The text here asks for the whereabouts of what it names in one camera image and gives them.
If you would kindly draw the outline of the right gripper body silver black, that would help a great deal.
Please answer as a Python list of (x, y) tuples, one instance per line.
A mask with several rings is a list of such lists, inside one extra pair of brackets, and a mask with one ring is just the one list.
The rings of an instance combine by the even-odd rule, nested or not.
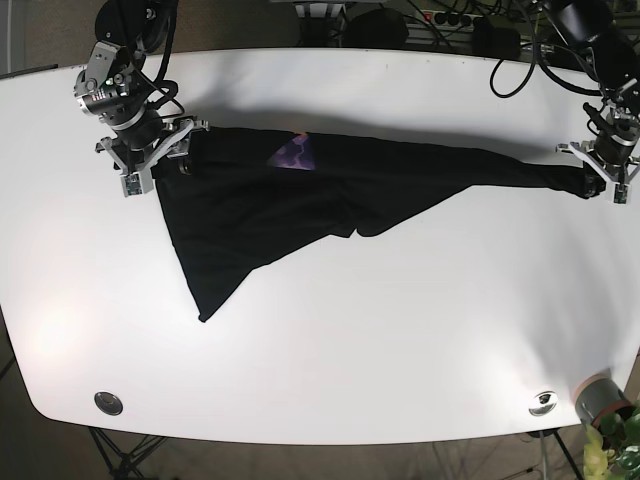
[(143, 195), (154, 189), (152, 169), (163, 159), (172, 161), (177, 167), (176, 150), (178, 144), (190, 140), (192, 136), (208, 132), (210, 124), (198, 117), (180, 117), (172, 122), (165, 122), (159, 137), (141, 150), (134, 150), (121, 138), (102, 138), (95, 146), (96, 153), (107, 152), (115, 169), (119, 171), (119, 179), (125, 197)]

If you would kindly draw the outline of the left gripper body silver black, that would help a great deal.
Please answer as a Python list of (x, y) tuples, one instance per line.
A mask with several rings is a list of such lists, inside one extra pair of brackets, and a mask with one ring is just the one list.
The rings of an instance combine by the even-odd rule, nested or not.
[(571, 154), (587, 164), (606, 184), (606, 195), (614, 204), (627, 204), (631, 185), (639, 176), (639, 158), (632, 155), (638, 137), (600, 134), (595, 140), (557, 144), (556, 151)]

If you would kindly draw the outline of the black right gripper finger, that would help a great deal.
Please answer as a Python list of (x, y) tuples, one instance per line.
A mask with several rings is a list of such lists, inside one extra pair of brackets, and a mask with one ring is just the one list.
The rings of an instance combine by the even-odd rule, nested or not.
[(176, 150), (176, 160), (182, 175), (193, 174), (193, 161), (190, 158), (190, 140), (182, 140)]

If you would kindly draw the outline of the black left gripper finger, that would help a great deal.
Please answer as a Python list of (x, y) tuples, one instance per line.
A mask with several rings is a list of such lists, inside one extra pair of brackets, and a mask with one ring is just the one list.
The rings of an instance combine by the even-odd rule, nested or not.
[(599, 196), (605, 191), (605, 181), (596, 174), (583, 175), (583, 194), (584, 199), (591, 199)]

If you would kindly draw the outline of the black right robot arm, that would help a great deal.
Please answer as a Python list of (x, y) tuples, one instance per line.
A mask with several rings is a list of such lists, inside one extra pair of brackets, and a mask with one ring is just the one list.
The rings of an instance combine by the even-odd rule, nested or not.
[(166, 78), (177, 25), (176, 1), (107, 1), (95, 21), (96, 44), (78, 74), (81, 110), (115, 134), (95, 147), (119, 171), (126, 197), (154, 189), (152, 169), (165, 158), (191, 173), (191, 137), (209, 123), (187, 116)]

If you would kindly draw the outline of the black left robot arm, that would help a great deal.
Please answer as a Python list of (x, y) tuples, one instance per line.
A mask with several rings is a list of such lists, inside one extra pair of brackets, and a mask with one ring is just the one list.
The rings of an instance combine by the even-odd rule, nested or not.
[(625, 204), (639, 176), (639, 159), (633, 155), (639, 144), (639, 55), (604, 1), (540, 1), (538, 8), (598, 88), (569, 85), (538, 54), (542, 70), (563, 88), (596, 96), (603, 104), (583, 105), (588, 124), (595, 128), (593, 140), (560, 144), (557, 149), (589, 165), (606, 183), (611, 200)]

